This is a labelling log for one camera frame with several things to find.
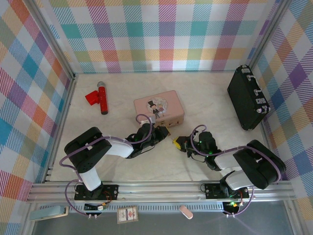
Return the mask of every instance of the table surface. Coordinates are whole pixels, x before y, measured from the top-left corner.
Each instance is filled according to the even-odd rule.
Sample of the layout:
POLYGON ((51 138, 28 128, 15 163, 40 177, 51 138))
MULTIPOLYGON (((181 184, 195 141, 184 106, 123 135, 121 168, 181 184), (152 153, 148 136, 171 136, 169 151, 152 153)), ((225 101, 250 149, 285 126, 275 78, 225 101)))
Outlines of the table surface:
POLYGON ((292 235, 292 228, 283 201, 254 202, 235 219, 226 219, 220 212, 193 212, 188 220, 179 211, 171 213, 139 212, 139 220, 117 224, 116 213, 102 213, 97 220, 78 213, 35 223, 33 235, 99 234, 201 234, 201 235, 292 235))
POLYGON ((178 136, 189 136, 199 124, 207 125, 219 149, 245 145, 251 140, 263 141, 260 127, 244 131, 226 91, 233 73, 173 72, 173 73, 114 73, 81 74, 71 101, 59 149, 50 180, 69 181, 77 178, 69 168, 58 162, 65 156, 64 147, 91 127, 103 135, 126 138, 136 133, 134 100, 175 90, 185 111, 184 123, 169 128, 171 136, 152 151, 134 159, 106 155, 96 165, 98 175, 105 181, 154 180, 219 180, 229 171, 215 172, 205 163, 187 158, 172 144, 178 136), (106 84, 109 113, 101 115, 99 105, 90 106, 85 95, 106 84))

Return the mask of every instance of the red microphone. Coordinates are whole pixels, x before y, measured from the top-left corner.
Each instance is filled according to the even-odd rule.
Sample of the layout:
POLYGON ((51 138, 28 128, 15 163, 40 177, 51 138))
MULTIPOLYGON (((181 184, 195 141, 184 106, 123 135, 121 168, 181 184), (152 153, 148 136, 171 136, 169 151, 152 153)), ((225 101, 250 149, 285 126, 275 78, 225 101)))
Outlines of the red microphone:
POLYGON ((98 82, 97 87, 99 91, 101 114, 103 115, 108 114, 108 103, 107 103, 106 87, 105 87, 104 82, 98 82))

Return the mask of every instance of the pink eraser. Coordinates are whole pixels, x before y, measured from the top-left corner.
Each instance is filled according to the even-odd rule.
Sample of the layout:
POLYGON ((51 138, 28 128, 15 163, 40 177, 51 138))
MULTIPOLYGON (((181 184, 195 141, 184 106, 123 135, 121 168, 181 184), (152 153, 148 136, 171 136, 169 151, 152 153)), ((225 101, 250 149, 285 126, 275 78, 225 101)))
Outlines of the pink eraser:
POLYGON ((179 208, 180 212, 186 216, 187 219, 192 219, 192 217, 194 216, 192 214, 192 212, 190 210, 187 209, 186 206, 182 205, 180 208, 179 208))

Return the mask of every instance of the silver microphone head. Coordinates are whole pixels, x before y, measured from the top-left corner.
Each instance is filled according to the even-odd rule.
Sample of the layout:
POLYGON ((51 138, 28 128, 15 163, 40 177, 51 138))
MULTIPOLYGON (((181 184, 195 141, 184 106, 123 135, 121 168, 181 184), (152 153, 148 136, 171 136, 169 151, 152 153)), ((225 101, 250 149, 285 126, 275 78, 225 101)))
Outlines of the silver microphone head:
POLYGON ((106 87, 106 84, 104 82, 98 82, 97 87, 106 87))

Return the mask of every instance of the light blue object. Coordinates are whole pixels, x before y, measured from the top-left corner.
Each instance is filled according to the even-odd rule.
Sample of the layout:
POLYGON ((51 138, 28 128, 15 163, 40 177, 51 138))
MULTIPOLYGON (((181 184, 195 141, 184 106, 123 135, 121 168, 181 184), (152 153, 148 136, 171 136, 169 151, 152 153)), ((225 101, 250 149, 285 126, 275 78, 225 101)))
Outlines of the light blue object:
POLYGON ((41 220, 60 217, 66 214, 67 208, 64 206, 54 206, 37 211, 32 211, 29 216, 29 220, 41 220))

